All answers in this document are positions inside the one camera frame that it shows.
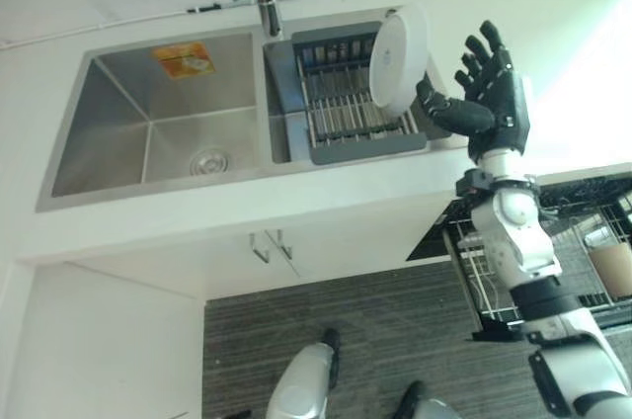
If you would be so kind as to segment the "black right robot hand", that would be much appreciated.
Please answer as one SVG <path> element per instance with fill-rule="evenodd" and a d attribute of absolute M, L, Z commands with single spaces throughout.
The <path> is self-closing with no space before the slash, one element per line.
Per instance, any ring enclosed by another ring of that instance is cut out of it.
<path fill-rule="evenodd" d="M 530 130 L 526 94 L 511 54 L 489 20 L 480 26 L 486 39 L 465 40 L 463 69 L 454 74 L 464 96 L 449 97 L 425 77 L 416 85 L 421 109 L 439 128 L 468 138 L 473 162 L 492 150 L 510 149 L 522 154 Z"/>

